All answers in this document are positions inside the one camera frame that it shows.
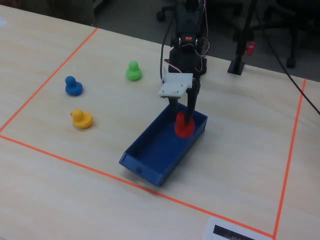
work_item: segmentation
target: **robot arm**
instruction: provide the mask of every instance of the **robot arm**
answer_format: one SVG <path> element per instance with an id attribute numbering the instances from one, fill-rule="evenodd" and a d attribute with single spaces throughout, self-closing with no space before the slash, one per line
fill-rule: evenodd
<path id="1" fill-rule="evenodd" d="M 178 99 L 188 94 L 188 112 L 185 122 L 191 119 L 200 90 L 200 76 L 207 71 L 207 59 L 203 57 L 205 0 L 179 0 L 175 6 L 175 37 L 171 40 L 168 72 L 162 76 L 159 95 L 168 98 L 173 118 L 178 113 Z"/>

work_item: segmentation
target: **rubber duck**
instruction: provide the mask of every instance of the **rubber duck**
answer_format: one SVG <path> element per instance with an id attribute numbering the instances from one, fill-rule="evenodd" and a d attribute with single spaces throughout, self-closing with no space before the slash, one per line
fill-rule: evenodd
<path id="1" fill-rule="evenodd" d="M 79 96 L 82 93 L 83 87 L 82 84 L 73 76 L 67 76 L 65 79 L 65 91 L 71 96 Z"/>
<path id="2" fill-rule="evenodd" d="M 80 109 L 74 110 L 70 115 L 73 118 L 73 124 L 81 129 L 90 127 L 94 122 L 94 117 L 90 113 L 83 112 Z"/>
<path id="3" fill-rule="evenodd" d="M 139 68 L 139 65 L 136 61 L 131 61 L 129 62 L 129 68 L 126 71 L 126 77 L 130 81 L 137 81 L 141 78 L 142 72 L 141 69 Z"/>
<path id="4" fill-rule="evenodd" d="M 191 118 L 188 123 L 186 123 L 186 114 L 184 111 L 180 111 L 176 115 L 174 131 L 175 134 L 182 138 L 186 139 L 194 134 L 196 129 L 195 121 Z"/>

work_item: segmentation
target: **blue plastic bin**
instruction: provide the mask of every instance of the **blue plastic bin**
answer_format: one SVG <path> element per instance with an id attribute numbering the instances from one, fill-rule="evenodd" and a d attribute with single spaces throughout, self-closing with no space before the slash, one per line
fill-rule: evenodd
<path id="1" fill-rule="evenodd" d="M 187 112 L 179 103 L 178 111 Z M 168 105 L 150 126 L 124 152 L 119 163 L 155 186 L 162 186 L 206 127 L 208 117 L 195 111 L 195 131 L 188 138 L 175 133 Z"/>

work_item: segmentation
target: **yellow duck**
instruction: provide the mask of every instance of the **yellow duck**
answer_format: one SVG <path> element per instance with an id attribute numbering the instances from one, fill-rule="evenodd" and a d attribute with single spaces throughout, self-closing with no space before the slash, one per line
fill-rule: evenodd
<path id="1" fill-rule="evenodd" d="M 73 118 L 73 124 L 81 129 L 90 127 L 94 122 L 94 117 L 90 113 L 83 112 L 80 109 L 74 110 L 70 115 Z"/>

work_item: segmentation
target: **wooden table surface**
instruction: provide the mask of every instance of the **wooden table surface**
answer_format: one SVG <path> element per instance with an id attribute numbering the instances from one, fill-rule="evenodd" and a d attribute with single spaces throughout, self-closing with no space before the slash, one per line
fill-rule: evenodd
<path id="1" fill-rule="evenodd" d="M 206 130 L 158 188 L 118 162 L 168 105 L 161 45 L 3 6 L 0 17 L 1 238 L 194 240 L 218 216 L 274 239 L 319 239 L 320 118 L 286 75 L 247 65 L 232 75 L 208 57 L 196 103 Z M 126 80 L 131 60 L 138 82 Z M 70 75 L 79 97 L 65 92 Z M 320 84 L 294 79 L 320 106 Z M 77 108 L 91 128 L 73 126 Z"/>

